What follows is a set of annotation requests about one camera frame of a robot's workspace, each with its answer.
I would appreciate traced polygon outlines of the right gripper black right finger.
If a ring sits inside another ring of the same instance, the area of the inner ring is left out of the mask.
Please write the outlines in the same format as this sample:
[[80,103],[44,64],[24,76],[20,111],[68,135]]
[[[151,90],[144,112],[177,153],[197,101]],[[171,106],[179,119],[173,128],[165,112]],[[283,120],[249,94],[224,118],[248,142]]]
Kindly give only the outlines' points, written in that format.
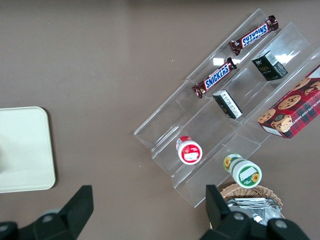
[[308,240],[306,233],[293,221],[272,218],[261,225],[249,216],[231,211],[215,185],[206,186],[206,212],[212,229],[202,240]]

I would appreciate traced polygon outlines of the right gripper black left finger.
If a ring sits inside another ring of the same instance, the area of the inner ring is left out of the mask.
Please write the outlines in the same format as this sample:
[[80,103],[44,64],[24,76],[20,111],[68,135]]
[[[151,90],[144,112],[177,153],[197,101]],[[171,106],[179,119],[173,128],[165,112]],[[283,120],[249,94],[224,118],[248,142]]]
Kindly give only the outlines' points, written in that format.
[[14,221],[0,223],[2,240],[76,240],[94,210],[93,188],[83,185],[57,213],[47,213],[18,228]]

